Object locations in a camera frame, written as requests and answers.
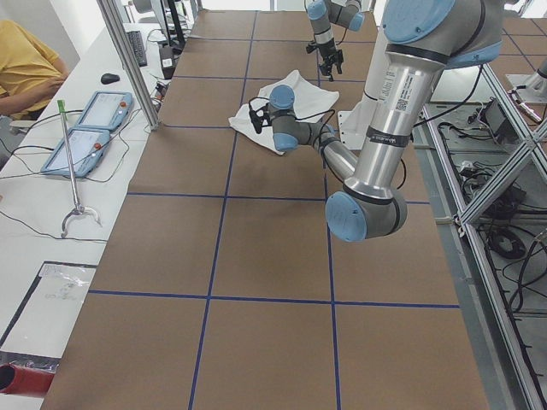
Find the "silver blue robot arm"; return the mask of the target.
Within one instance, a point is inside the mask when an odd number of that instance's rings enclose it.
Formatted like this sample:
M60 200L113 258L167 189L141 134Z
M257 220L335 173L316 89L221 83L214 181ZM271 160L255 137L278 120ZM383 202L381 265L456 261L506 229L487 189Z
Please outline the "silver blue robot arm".
M346 1L344 4L328 0L312 1L306 7L306 13L313 30L313 39L306 45L308 54L318 50L322 63L319 65L323 76L333 81L332 69L342 73L343 51L338 48L332 25L345 30L358 32L364 22L361 1Z
M418 115L443 70L478 66L499 55L503 9L502 1L387 2L381 27L388 65L359 155L326 124L298 121L291 87L272 90L263 112L275 148L309 145L343 180L343 189L326 201L326 221L336 237L359 242L403 226L407 205L392 180Z

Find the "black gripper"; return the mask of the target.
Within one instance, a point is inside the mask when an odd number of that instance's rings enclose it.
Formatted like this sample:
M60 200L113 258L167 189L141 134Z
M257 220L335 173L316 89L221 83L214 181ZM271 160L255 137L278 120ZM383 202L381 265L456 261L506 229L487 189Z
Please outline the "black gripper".
M334 81L332 76L332 67L337 68L338 73L343 73L342 64L344 62L343 51L337 48L335 42L328 42L318 45L319 52L323 59L320 64L320 70L326 71L326 76L329 81Z

